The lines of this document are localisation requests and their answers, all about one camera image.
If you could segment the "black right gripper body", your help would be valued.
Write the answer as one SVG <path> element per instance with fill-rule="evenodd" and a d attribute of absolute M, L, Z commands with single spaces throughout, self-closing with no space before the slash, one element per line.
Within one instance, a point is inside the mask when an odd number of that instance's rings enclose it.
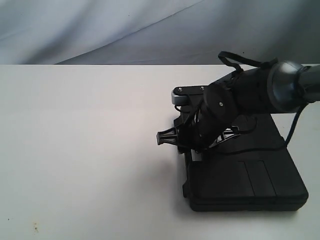
<path fill-rule="evenodd" d="M 233 101 L 222 103 L 221 100 L 215 100 L 213 104 L 208 105 L 202 100 L 200 103 L 199 110 L 196 111 L 197 122 L 184 132 L 185 145 L 198 152 L 210 148 L 238 116 L 238 110 Z"/>

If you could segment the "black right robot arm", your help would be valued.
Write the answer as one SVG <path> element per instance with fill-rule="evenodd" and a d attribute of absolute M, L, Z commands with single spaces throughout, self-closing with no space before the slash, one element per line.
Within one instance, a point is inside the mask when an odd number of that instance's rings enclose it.
<path fill-rule="evenodd" d="M 158 145 L 202 152 L 252 129 L 234 125 L 239 116 L 293 113 L 320 99 L 320 67 L 291 61 L 254 63 L 209 85 L 179 86 L 171 101 L 180 116 L 173 127 L 157 133 Z"/>

